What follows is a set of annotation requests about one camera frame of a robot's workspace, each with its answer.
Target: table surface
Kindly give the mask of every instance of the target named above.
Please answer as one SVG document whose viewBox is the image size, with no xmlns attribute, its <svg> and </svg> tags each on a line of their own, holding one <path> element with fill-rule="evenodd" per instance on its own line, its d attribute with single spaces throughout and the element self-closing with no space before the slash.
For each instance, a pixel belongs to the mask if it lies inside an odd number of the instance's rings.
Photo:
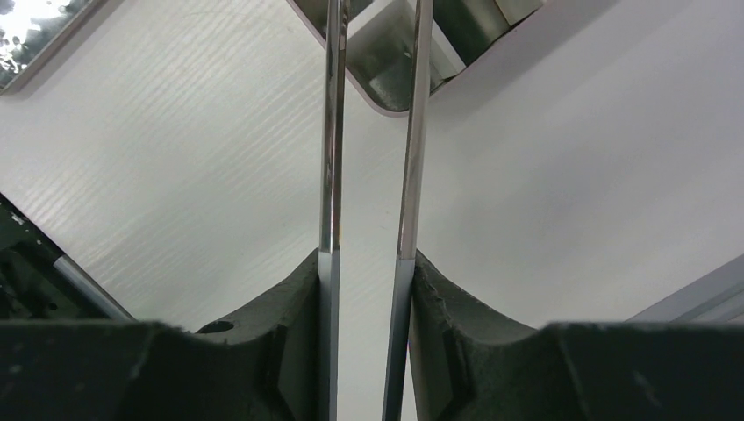
<svg viewBox="0 0 744 421">
<path fill-rule="evenodd" d="M 743 8 L 540 9 L 433 98 L 419 248 L 533 326 L 744 253 Z M 0 97 L 0 191 L 136 317 L 197 328 L 317 245 L 323 73 L 285 2 L 110 0 Z M 339 419 L 382 411 L 405 124 L 347 92 Z"/>
</svg>

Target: white tabletop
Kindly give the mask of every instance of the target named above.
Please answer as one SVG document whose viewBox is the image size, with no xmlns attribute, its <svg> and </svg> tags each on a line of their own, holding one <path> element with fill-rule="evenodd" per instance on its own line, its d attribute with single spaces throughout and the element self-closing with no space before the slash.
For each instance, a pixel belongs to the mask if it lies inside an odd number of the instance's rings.
<svg viewBox="0 0 744 421">
<path fill-rule="evenodd" d="M 540 9 L 433 98 L 419 248 L 535 326 L 744 253 L 742 7 Z M 0 97 L 0 191 L 136 317 L 197 328 L 317 245 L 323 70 L 284 2 L 111 0 Z M 373 420 L 405 119 L 350 90 L 345 138 L 339 419 Z"/>
</svg>

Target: shiny metallic object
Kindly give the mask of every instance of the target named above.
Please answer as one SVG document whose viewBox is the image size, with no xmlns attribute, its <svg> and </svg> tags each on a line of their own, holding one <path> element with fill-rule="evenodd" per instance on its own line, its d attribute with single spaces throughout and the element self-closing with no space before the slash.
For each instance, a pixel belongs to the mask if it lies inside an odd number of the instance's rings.
<svg viewBox="0 0 744 421">
<path fill-rule="evenodd" d="M 405 355 L 411 318 L 411 281 L 416 262 L 416 240 L 419 234 L 421 179 L 424 169 L 426 140 L 426 106 L 429 102 L 429 56 L 432 46 L 433 0 L 416 3 L 416 31 L 413 44 L 413 93 L 408 116 L 408 139 L 405 149 L 403 197 L 397 240 L 397 262 L 393 287 L 388 365 L 385 374 L 383 420 L 398 421 L 403 404 Z"/>
<path fill-rule="evenodd" d="M 101 288 L 90 275 L 81 267 L 77 266 L 77 263 L 66 254 L 57 259 L 54 263 L 54 269 L 109 318 L 118 321 L 134 320 L 132 315 L 124 307 L 117 303 L 113 297 Z"/>
<path fill-rule="evenodd" d="M 0 93 L 35 73 L 102 0 L 0 0 Z"/>
<path fill-rule="evenodd" d="M 320 182 L 320 413 L 335 421 L 339 374 L 341 155 L 349 0 L 329 0 Z"/>
</svg>

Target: metal bar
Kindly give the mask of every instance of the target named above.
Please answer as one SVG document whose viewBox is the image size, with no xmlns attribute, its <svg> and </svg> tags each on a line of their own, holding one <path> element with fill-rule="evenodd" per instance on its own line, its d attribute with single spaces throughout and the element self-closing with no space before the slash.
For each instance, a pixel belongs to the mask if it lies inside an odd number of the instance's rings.
<svg viewBox="0 0 744 421">
<path fill-rule="evenodd" d="M 319 419 L 335 421 L 338 394 L 341 155 L 349 0 L 329 0 L 325 29 L 325 107 L 320 197 Z"/>
<path fill-rule="evenodd" d="M 113 299 L 100 285 L 93 280 L 81 267 L 66 254 L 57 259 L 54 268 L 72 285 L 87 297 L 109 318 L 119 321 L 133 321 L 129 314 L 116 300 Z"/>
<path fill-rule="evenodd" d="M 419 206 L 426 140 L 426 106 L 431 77 L 429 55 L 432 46 L 433 0 L 416 3 L 416 28 L 413 42 L 413 83 L 411 111 L 408 115 L 408 139 L 405 148 L 403 195 L 397 241 L 396 273 L 393 287 L 388 365 L 385 374 L 383 420 L 398 421 L 403 405 L 405 354 L 411 317 L 411 281 L 416 261 L 419 233 Z"/>
</svg>

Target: hole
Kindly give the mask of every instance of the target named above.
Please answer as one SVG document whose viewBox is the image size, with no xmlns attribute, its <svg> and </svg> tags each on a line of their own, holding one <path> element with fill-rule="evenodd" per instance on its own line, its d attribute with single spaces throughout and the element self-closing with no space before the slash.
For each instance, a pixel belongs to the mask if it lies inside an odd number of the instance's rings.
<svg viewBox="0 0 744 421">
<path fill-rule="evenodd" d="M 207 326 L 199 329 L 199 332 L 197 333 L 220 333 L 220 332 L 227 332 L 230 329 L 232 329 L 234 325 L 231 322 L 226 322 L 225 320 L 218 320 L 216 322 L 211 322 Z"/>
</svg>

